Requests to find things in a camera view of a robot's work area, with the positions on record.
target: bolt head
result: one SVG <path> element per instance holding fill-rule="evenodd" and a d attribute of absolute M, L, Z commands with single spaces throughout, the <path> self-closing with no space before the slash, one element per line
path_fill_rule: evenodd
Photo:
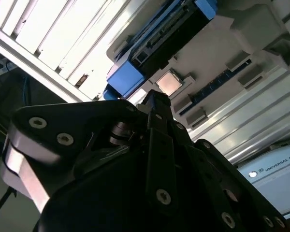
<path fill-rule="evenodd" d="M 156 114 L 156 117 L 159 118 L 159 119 L 162 119 L 162 117 L 158 114 Z"/>
<path fill-rule="evenodd" d="M 43 129 L 47 126 L 45 119 L 41 117 L 32 117 L 29 119 L 29 124 L 32 128 Z"/>
<path fill-rule="evenodd" d="M 171 203 L 170 194 L 164 189 L 158 189 L 156 192 L 157 200 L 160 201 L 164 205 L 169 205 Z"/>
<path fill-rule="evenodd" d="M 181 129 L 181 130 L 183 130 L 185 127 L 182 125 L 182 124 L 180 124 L 180 123 L 177 123 L 176 124 L 177 125 L 177 127 L 179 128 L 179 129 Z"/>
<path fill-rule="evenodd" d="M 64 146 L 70 146 L 74 143 L 74 139 L 70 134 L 60 133 L 57 135 L 57 142 Z"/>
<path fill-rule="evenodd" d="M 211 146 L 210 146 L 209 143 L 203 143 L 203 145 L 204 145 L 207 149 L 210 149 L 210 148 L 211 148 Z"/>
<path fill-rule="evenodd" d="M 130 106 L 130 105 L 127 106 L 127 109 L 130 110 L 130 111 L 132 111 L 132 112 L 135 111 L 135 109 L 132 106 Z"/>

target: blue plastic part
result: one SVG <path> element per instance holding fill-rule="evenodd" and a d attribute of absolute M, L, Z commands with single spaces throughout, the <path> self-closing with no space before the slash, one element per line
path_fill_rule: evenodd
<path fill-rule="evenodd" d="M 195 0 L 197 7 L 209 19 L 213 19 L 217 11 L 217 0 Z"/>
<path fill-rule="evenodd" d="M 134 92 L 144 81 L 144 76 L 128 60 L 117 66 L 116 71 L 107 80 L 109 85 L 124 98 Z"/>
<path fill-rule="evenodd" d="M 215 92 L 219 87 L 223 86 L 227 81 L 229 81 L 232 77 L 237 75 L 240 71 L 246 68 L 249 64 L 251 64 L 251 60 L 247 60 L 244 64 L 238 67 L 236 70 L 231 72 L 229 69 L 225 70 L 219 76 L 217 76 L 212 82 L 207 84 L 204 88 L 202 88 L 199 92 L 197 92 L 192 98 L 192 104 L 189 105 L 186 109 L 179 113 L 179 115 L 184 115 L 189 110 L 191 110 L 194 106 L 200 103 L 203 99 L 208 97 L 211 93 Z"/>
<path fill-rule="evenodd" d="M 103 97 L 105 100 L 117 100 L 118 97 L 114 93 L 114 91 L 108 87 L 105 88 L 105 91 L 103 92 Z"/>

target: white panel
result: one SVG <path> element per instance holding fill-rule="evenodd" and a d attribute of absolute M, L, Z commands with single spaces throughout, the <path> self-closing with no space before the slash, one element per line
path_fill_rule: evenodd
<path fill-rule="evenodd" d="M 105 0 L 78 0 L 42 43 L 39 59 L 55 69 L 104 2 Z"/>
<path fill-rule="evenodd" d="M 1 0 L 0 1 L 0 28 L 3 25 L 3 22 L 8 15 L 14 0 Z"/>
<path fill-rule="evenodd" d="M 112 20 L 119 12 L 119 10 L 123 7 L 126 1 L 127 0 L 112 0 L 111 3 L 107 5 L 106 10 L 101 12 L 101 14 L 96 18 L 95 23 L 93 24 L 87 35 L 82 39 L 81 42 L 79 42 L 79 44 L 72 48 L 72 50 L 68 53 L 66 58 L 60 64 L 60 67 L 62 68 L 60 75 L 62 77 L 69 77 L 69 75 L 74 71 L 80 60 L 82 60 L 88 50 L 90 50 L 93 44 L 95 44 L 96 41 L 101 37 L 103 32 L 112 22 Z M 105 47 L 102 48 L 100 45 L 97 45 L 97 47 L 99 47 L 99 49 L 102 49 L 102 52 L 100 52 L 100 54 L 106 52 Z M 75 85 L 78 79 L 74 79 L 75 81 L 72 81 L 71 83 Z"/>
<path fill-rule="evenodd" d="M 16 41 L 34 53 L 52 27 L 67 0 L 39 0 Z"/>
<path fill-rule="evenodd" d="M 16 27 L 21 15 L 25 11 L 25 8 L 26 8 L 28 3 L 29 3 L 29 0 L 18 0 L 16 2 L 10 16 L 6 20 L 6 22 L 3 26 L 3 29 L 2 29 L 7 35 L 12 34 L 12 32 L 13 32 L 14 28 Z"/>

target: black mechanical part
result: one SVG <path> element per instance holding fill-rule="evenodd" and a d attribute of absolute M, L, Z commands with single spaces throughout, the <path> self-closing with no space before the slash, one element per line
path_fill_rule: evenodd
<path fill-rule="evenodd" d="M 127 101 L 26 107 L 15 114 L 10 144 L 43 187 L 53 188 L 36 231 L 290 231 L 210 142 L 190 140 L 165 94 L 151 91 L 143 104 L 148 115 Z M 34 116 L 47 126 L 32 128 Z M 69 147 L 56 140 L 63 131 L 74 138 Z M 137 134 L 129 145 L 110 142 L 110 133 L 127 138 L 128 131 Z M 54 180 L 69 172 L 69 182 Z"/>

